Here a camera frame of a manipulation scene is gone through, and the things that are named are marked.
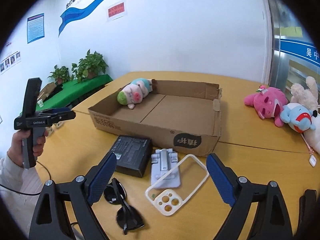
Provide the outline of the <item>person's left forearm white sleeve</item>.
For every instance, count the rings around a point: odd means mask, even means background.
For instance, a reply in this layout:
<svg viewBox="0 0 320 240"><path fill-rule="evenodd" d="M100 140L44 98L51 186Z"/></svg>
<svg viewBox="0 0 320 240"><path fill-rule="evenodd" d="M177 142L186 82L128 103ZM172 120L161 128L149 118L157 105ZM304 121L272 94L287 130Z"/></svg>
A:
<svg viewBox="0 0 320 240"><path fill-rule="evenodd" d="M19 228L28 237L43 184L35 168L25 170L9 157L1 159L1 198Z"/></svg>

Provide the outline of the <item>person's left hand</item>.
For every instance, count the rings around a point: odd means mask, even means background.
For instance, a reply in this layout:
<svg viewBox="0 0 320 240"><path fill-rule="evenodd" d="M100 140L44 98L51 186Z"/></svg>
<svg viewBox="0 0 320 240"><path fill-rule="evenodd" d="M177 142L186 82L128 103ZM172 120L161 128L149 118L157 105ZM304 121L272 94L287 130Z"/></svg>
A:
<svg viewBox="0 0 320 240"><path fill-rule="evenodd" d="M30 131L18 131L12 136L12 142L9 150L7 151L8 157L19 167L23 166L23 153L22 153L22 140L30 136ZM48 132L45 131L43 136L38 137L37 144L33 147L34 157L39 157L43 153L44 144L46 143L46 137Z"/></svg>

